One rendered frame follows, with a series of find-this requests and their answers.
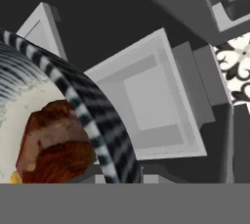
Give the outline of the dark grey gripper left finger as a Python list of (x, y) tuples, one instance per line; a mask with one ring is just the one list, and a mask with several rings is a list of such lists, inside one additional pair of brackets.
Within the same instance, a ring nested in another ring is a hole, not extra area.
[(105, 179), (101, 167), (98, 164), (92, 164), (83, 175), (69, 180), (69, 183), (104, 184)]

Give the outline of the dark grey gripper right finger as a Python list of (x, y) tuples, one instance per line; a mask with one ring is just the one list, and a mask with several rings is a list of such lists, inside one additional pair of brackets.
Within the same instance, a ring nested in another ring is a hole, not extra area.
[(164, 184), (178, 182), (178, 180), (167, 171), (164, 165), (143, 164), (141, 169), (144, 184)]

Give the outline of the brown chicken drumstick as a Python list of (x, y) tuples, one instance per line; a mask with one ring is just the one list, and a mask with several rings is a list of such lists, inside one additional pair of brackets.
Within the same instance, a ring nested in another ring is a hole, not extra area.
[(56, 100), (28, 118), (10, 182), (65, 183), (96, 161), (89, 136), (69, 102)]

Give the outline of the black and white striped plate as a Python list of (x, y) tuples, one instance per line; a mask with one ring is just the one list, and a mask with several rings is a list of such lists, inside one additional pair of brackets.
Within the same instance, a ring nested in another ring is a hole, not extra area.
[(55, 54), (0, 28), (0, 183), (16, 170), (27, 120), (67, 100), (107, 183), (139, 183), (141, 170), (118, 112), (98, 85)]

